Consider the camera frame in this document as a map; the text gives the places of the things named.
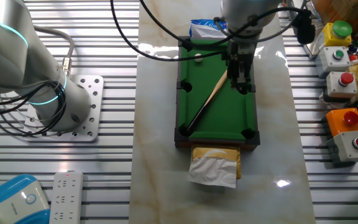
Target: green felt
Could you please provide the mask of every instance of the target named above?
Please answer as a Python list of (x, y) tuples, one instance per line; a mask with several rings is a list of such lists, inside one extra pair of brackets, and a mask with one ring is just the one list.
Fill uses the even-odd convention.
[[(207, 44), (210, 40), (197, 40), (197, 42)], [(187, 52), (182, 48), (181, 56), (204, 55), (217, 50), (226, 50), (226, 45), (210, 51), (193, 49)], [(181, 63), (181, 83), (190, 83), (192, 86), (188, 93), (185, 90), (180, 91), (179, 126), (181, 129), (189, 126), (226, 69), (226, 63), (221, 60), (220, 55), (203, 58), (200, 63), (194, 60)], [(227, 79), (190, 138), (245, 141), (246, 137), (242, 134), (245, 130), (248, 133), (254, 133), (256, 130), (254, 93), (240, 94), (230, 87), (230, 79)]]

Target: black cable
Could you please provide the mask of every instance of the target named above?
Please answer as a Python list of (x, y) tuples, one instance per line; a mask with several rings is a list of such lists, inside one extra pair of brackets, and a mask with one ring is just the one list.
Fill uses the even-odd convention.
[(52, 83), (54, 81), (50, 80), (48, 82), (44, 82), (43, 84), (41, 84), (40, 86), (38, 86), (36, 89), (22, 95), (22, 96), (18, 96), (16, 98), (14, 98), (13, 100), (9, 100), (9, 101), (3, 101), (3, 102), (0, 102), (0, 105), (7, 105), (7, 104), (11, 104), (11, 103), (15, 103), (19, 100), (23, 100), (25, 98), (28, 98), (29, 96), (34, 96), (41, 88), (47, 86), (48, 84)]
[(10, 112), (12, 112), (12, 111), (15, 111), (15, 110), (19, 109), (21, 106), (23, 106), (24, 104), (26, 104), (26, 103), (27, 103), (38, 91), (40, 91), (43, 87), (45, 87), (45, 86), (50, 86), (50, 85), (51, 85), (51, 82), (52, 82), (52, 83), (59, 83), (59, 82), (57, 82), (57, 81), (50, 81), (50, 82), (45, 82), (45, 83), (41, 84), (41, 85), (40, 85), (39, 87), (37, 87), (34, 91), (32, 91), (32, 92), (26, 94), (27, 96), (26, 96), (26, 98), (23, 100), (22, 103), (18, 104), (17, 106), (15, 106), (15, 107), (13, 107), (13, 108), (11, 108), (11, 109), (1, 111), (1, 112), (0, 112), (0, 115), (1, 115), (1, 114), (6, 114), (6, 113), (10, 113)]
[(238, 29), (237, 31), (233, 32), (231, 35), (229, 35), (228, 37), (226, 37), (223, 40), (217, 41), (215, 43), (211, 43), (211, 44), (195, 44), (192, 43), (188, 40), (185, 39), (181, 39), (179, 36), (175, 35), (173, 32), (171, 32), (170, 30), (168, 30), (164, 25), (161, 24), (160, 21), (158, 21), (154, 15), (150, 12), (150, 10), (148, 9), (148, 7), (146, 6), (146, 4), (144, 3), (144, 0), (140, 0), (140, 3), (142, 4), (143, 8), (145, 9), (146, 13), (150, 16), (150, 18), (161, 28), (163, 29), (166, 33), (170, 34), (173, 38), (175, 38), (176, 40), (182, 41), (192, 47), (212, 47), (212, 46), (217, 46), (220, 44), (223, 44), (229, 40), (231, 40), (233, 37), (239, 35), (242, 31), (246, 30), (248, 27), (250, 27), (252, 24), (257, 23), (259, 20), (263, 19), (266, 16), (269, 16), (273, 13), (276, 12), (280, 12), (280, 11), (295, 11), (298, 13), (304, 13), (301, 9), (298, 9), (296, 7), (281, 7), (281, 8), (276, 8), (276, 9), (272, 9), (269, 10), (259, 16), (257, 16), (255, 19), (253, 19), (252, 21), (248, 22), (247, 24), (245, 24), (244, 26), (242, 26), (240, 29)]
[(205, 54), (205, 55), (201, 55), (201, 56), (194, 56), (194, 57), (187, 57), (187, 58), (159, 58), (159, 57), (155, 57), (155, 56), (151, 56), (149, 54), (146, 54), (144, 52), (142, 52), (141, 50), (139, 50), (138, 48), (136, 48), (129, 40), (128, 38), (124, 35), (123, 31), (121, 30), (120, 25), (118, 24), (118, 19), (117, 19), (117, 15), (116, 12), (114, 10), (114, 3), (113, 0), (110, 0), (110, 5), (111, 5), (111, 13), (112, 13), (112, 17), (114, 19), (114, 22), (116, 24), (117, 30), (120, 33), (121, 37), (125, 40), (125, 42), (127, 43), (127, 45), (132, 48), (133, 50), (135, 50), (137, 53), (143, 55), (144, 57), (150, 58), (150, 59), (154, 59), (154, 60), (159, 60), (162, 62), (180, 62), (180, 61), (184, 61), (184, 60), (194, 60), (194, 59), (198, 59), (198, 58), (205, 58), (205, 57), (210, 57), (213, 55), (219, 55), (222, 52), (214, 52), (214, 53), (210, 53), (210, 54)]
[(55, 93), (59, 96), (58, 97), (58, 107), (57, 107), (57, 110), (54, 114), (54, 119), (52, 119), (52, 121), (46, 126), (44, 127), (43, 129), (41, 129), (40, 131), (37, 131), (36, 133), (28, 133), (28, 132), (25, 132), (17, 127), (15, 127), (13, 124), (11, 124), (5, 117), (3, 114), (1, 114), (1, 118), (10, 126), (12, 127), (13, 129), (15, 129), (16, 131), (20, 132), (20, 133), (13, 133), (9, 130), (7, 130), (5, 127), (3, 127), (1, 124), (0, 124), (0, 128), (2, 130), (4, 130), (5, 132), (7, 132), (8, 134), (11, 134), (13, 136), (22, 136), (22, 137), (28, 137), (28, 136), (35, 136), (35, 135), (38, 135), (38, 134), (43, 134), (43, 133), (46, 133), (47, 131), (51, 130), (54, 126), (56, 126), (56, 124), (61, 120), (62, 116), (64, 115), (65, 113), (65, 109), (66, 109), (66, 104), (64, 103), (65, 102), (65, 92), (63, 91), (63, 87), (61, 84), (56, 84), (54, 83), (55, 85), (58, 85), (58, 88), (55, 88)]
[[(284, 27), (280, 32), (277, 32), (276, 34), (273, 34), (271, 36), (268, 36), (268, 37), (265, 37), (265, 38), (262, 38), (262, 39), (259, 39), (257, 42), (258, 43), (261, 43), (261, 42), (265, 42), (265, 41), (268, 41), (268, 40), (271, 40), (275, 37), (278, 37), (280, 36), (281, 34), (283, 34), (285, 31), (287, 31), (289, 28), (291, 28), (293, 24), (293, 21), (291, 23), (289, 23), (289, 25), (287, 25), (286, 27)], [(216, 21), (215, 22), (215, 25), (218, 27), (218, 29), (227, 37), (229, 36), (229, 34), (223, 29), (223, 27), (220, 25), (219, 21)]]

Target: white marble slab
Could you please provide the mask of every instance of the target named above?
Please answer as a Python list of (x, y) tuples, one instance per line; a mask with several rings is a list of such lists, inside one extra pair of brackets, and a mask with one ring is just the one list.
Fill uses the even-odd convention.
[[(147, 0), (170, 30), (219, 16), (220, 0)], [(262, 34), (280, 30), (278, 17)], [(139, 47), (177, 56), (177, 41), (141, 8)], [(236, 189), (186, 181), (190, 151), (175, 148), (178, 64), (139, 58), (129, 223), (315, 223), (282, 37), (259, 44), (254, 60), (261, 145), (242, 153)]]

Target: green button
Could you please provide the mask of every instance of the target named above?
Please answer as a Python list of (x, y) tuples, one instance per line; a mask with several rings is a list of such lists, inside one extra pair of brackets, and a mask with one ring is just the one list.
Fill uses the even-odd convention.
[(358, 47), (358, 40), (353, 41), (353, 44)]
[(335, 58), (335, 59), (340, 60), (340, 59), (343, 58), (343, 56), (344, 56), (344, 53), (343, 53), (342, 50), (337, 50), (337, 51), (335, 51), (335, 53), (334, 53), (334, 58)]
[(353, 32), (352, 26), (345, 21), (336, 21), (333, 24), (334, 33), (341, 38), (346, 38)]

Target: power socket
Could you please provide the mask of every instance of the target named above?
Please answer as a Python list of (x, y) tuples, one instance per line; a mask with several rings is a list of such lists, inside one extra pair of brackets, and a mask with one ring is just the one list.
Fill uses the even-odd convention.
[(83, 174), (56, 173), (49, 224), (79, 224), (81, 218)]

